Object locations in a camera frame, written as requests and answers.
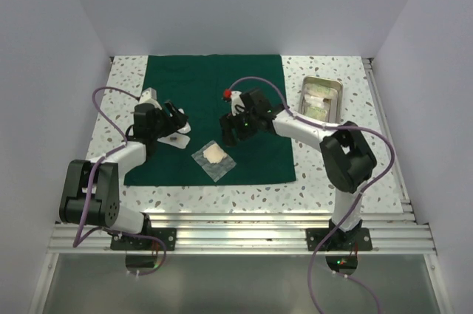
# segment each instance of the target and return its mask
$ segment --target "robotic arm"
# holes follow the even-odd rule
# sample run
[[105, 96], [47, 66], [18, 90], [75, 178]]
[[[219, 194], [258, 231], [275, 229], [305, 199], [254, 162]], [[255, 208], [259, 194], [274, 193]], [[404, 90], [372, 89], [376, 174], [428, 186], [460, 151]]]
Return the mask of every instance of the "robotic arm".
[[[313, 122], [323, 125], [323, 129], [303, 123], [297, 119], [300, 115], [297, 112], [291, 115], [282, 104], [272, 106], [260, 89], [245, 93], [226, 90], [224, 100], [231, 103], [231, 113], [220, 118], [222, 137], [227, 146], [235, 146], [238, 140], [246, 140], [258, 131], [264, 131], [296, 139], [322, 154], [327, 176], [336, 188], [335, 209], [329, 228], [340, 223], [376, 167], [376, 158], [363, 134], [353, 130], [327, 130], [327, 127], [338, 125], [317, 120]], [[346, 122], [343, 126], [356, 124]], [[361, 202], [358, 202], [355, 210], [340, 224], [341, 242], [353, 238], [361, 227], [360, 209]]]
[[[86, 218], [88, 225], [111, 231], [152, 235], [151, 223], [145, 214], [120, 204], [118, 180], [146, 162], [156, 152], [160, 138], [167, 137], [167, 140], [161, 141], [180, 144], [181, 147], [188, 143], [189, 137], [181, 134], [191, 130], [187, 123], [188, 116], [176, 109], [171, 101], [164, 104], [168, 111], [157, 102], [153, 89], [143, 91], [133, 112], [133, 125], [126, 131], [128, 143], [120, 151], [108, 156], [95, 172]], [[62, 222], [79, 224], [89, 175], [98, 159], [73, 160], [69, 164], [59, 209]]]

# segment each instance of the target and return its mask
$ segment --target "dark green mat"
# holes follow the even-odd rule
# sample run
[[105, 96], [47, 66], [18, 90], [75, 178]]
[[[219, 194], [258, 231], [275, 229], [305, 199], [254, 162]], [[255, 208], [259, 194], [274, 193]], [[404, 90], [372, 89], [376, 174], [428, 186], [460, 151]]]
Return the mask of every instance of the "dark green mat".
[[[236, 79], [255, 75], [266, 78], [285, 92], [284, 74], [279, 55], [173, 55], [150, 56], [143, 89], [156, 89], [161, 103], [172, 100], [189, 116], [191, 138], [182, 150], [160, 143], [155, 155], [131, 170], [125, 185], [258, 185], [296, 180], [293, 151], [288, 138], [260, 132], [250, 140], [227, 148], [222, 142], [219, 118], [230, 112], [222, 94]], [[240, 91], [262, 88], [271, 102], [276, 93], [263, 83], [245, 81]], [[214, 182], [194, 161], [192, 154], [215, 140], [236, 163], [219, 181]]]

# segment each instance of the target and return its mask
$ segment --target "metal tray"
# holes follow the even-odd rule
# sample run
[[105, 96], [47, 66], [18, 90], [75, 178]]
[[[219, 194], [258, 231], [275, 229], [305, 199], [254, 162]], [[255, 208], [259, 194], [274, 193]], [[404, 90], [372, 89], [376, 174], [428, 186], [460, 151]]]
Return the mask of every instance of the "metal tray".
[[317, 78], [315, 76], [306, 76], [302, 81], [301, 100], [299, 103], [299, 112], [305, 115], [307, 110], [307, 101], [305, 100], [305, 89], [307, 84], [316, 83], [318, 85], [333, 89], [336, 92], [334, 98], [330, 99], [330, 110], [327, 122], [340, 123], [341, 97], [343, 95], [343, 84], [337, 80], [326, 78]]

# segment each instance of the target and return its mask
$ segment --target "white wall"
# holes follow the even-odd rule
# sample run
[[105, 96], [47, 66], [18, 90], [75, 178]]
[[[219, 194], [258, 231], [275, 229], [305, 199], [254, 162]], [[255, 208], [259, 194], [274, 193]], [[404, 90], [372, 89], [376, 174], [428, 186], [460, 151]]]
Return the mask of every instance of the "white wall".
[[373, 57], [407, 0], [81, 0], [113, 54]]
[[409, 0], [375, 76], [415, 213], [457, 314], [473, 308], [473, 0]]
[[0, 307], [25, 313], [108, 58], [79, 0], [0, 0]]

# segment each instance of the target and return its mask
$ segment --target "terrazzo tabletop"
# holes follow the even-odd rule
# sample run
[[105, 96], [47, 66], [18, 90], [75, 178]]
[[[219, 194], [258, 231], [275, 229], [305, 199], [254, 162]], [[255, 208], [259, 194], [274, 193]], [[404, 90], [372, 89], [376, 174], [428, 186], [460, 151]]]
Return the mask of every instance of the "terrazzo tabletop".
[[[107, 86], [120, 87], [140, 95], [147, 56], [115, 57]], [[367, 77], [360, 57], [282, 56], [287, 102], [299, 106], [302, 80], [307, 75], [336, 79], [344, 85], [341, 122], [381, 131]], [[133, 123], [136, 100], [119, 92], [107, 91], [101, 108], [123, 130]], [[378, 159], [374, 174], [388, 162], [385, 145], [366, 134]], [[98, 117], [87, 152], [96, 157], [120, 143], [120, 135]], [[278, 185], [143, 187], [124, 186], [120, 181], [120, 202], [128, 208], [166, 213], [332, 213], [335, 190], [330, 184], [320, 153], [292, 140], [297, 181]], [[402, 213], [401, 187], [393, 173], [374, 184], [364, 195], [364, 213]]]

